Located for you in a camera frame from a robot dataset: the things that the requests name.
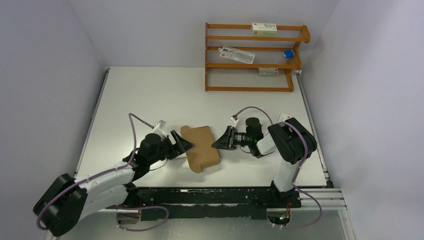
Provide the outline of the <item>brown cardboard box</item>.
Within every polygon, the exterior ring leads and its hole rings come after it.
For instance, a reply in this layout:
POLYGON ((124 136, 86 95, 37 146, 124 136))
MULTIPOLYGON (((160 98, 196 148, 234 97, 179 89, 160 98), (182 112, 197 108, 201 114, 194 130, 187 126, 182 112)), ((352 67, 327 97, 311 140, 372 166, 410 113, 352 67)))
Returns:
POLYGON ((203 169, 216 166, 221 158, 216 148, 212 144, 216 141, 210 126, 191 128, 184 125, 180 128, 183 139, 194 144, 194 147, 186 152, 189 168, 196 174, 200 174, 203 169))

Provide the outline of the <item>orange wooden shelf rack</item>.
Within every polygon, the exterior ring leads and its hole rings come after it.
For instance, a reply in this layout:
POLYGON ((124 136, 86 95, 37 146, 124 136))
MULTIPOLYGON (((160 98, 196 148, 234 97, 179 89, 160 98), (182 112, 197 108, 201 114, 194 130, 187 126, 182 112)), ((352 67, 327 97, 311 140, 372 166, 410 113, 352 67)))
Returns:
POLYGON ((253 36, 252 24, 205 23, 204 89, 232 92, 293 92, 292 74, 300 70, 301 44, 308 44, 307 25, 277 25, 275 37, 253 36), (220 56, 218 48, 231 47, 255 54, 253 64, 220 56), (295 57, 283 52, 293 49, 295 57), (259 68, 277 68, 279 76, 259 76, 259 68))

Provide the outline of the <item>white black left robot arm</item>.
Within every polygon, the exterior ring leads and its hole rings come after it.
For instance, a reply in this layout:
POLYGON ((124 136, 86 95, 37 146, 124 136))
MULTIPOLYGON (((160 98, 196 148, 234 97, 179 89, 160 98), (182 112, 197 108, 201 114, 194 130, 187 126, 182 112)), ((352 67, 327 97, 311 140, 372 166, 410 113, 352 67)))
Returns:
POLYGON ((173 141, 168 135, 147 134, 122 161, 94 175, 58 176, 33 207, 37 227, 60 237, 99 210, 140 207, 134 181, 145 176, 156 162, 175 159, 195 147, 174 130, 171 136, 173 141))

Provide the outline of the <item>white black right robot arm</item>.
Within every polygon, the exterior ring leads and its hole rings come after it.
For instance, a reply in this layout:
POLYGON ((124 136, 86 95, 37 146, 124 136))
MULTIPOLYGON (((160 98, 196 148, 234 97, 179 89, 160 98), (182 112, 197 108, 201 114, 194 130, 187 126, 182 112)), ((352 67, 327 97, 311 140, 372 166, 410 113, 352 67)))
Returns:
POLYGON ((296 188, 295 181, 301 166, 318 148, 315 137, 294 117, 267 127, 263 133, 260 120, 250 117, 245 120, 245 132, 228 126, 224 134, 211 144, 219 150, 235 150, 248 147, 253 157, 262 158, 274 152, 281 157, 279 170, 271 182, 275 188, 270 193, 270 202, 282 207, 289 200, 288 192, 296 188))

